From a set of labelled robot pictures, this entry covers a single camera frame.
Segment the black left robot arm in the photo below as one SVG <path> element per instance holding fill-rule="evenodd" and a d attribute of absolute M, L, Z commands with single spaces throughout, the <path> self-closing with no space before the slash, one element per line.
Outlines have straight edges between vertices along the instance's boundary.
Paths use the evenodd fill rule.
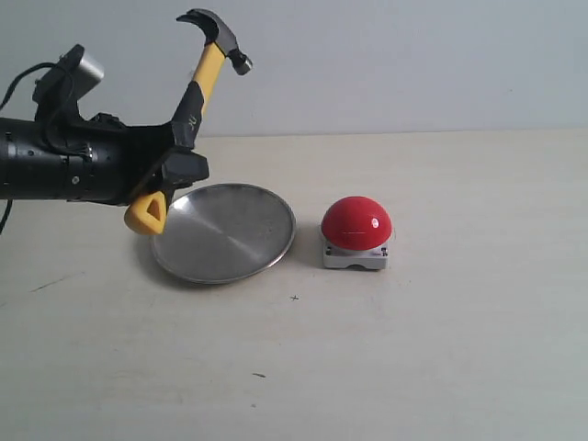
<path fill-rule="evenodd" d="M 193 151 L 204 105 L 197 83 L 169 121 L 129 126 L 107 113 L 81 116 L 79 100 L 104 77 L 82 45 L 47 66 L 33 92 L 34 118 L 1 120 L 3 199 L 128 206 L 208 178 L 207 159 Z"/>

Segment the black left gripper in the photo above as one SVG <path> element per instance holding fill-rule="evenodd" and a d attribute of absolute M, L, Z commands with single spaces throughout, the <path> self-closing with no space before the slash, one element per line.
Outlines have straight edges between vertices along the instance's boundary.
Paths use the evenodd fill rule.
<path fill-rule="evenodd" d="M 128 205 L 141 177 L 162 148 L 158 126 L 128 126 L 114 115 L 81 115 L 74 80 L 59 60 L 36 83 L 32 99 L 45 154 L 31 179 L 36 200 L 90 201 Z M 175 146 L 192 150 L 202 116 L 178 108 L 170 121 Z M 191 187 L 209 178 L 206 157 L 172 153 L 162 165 L 164 187 Z"/>

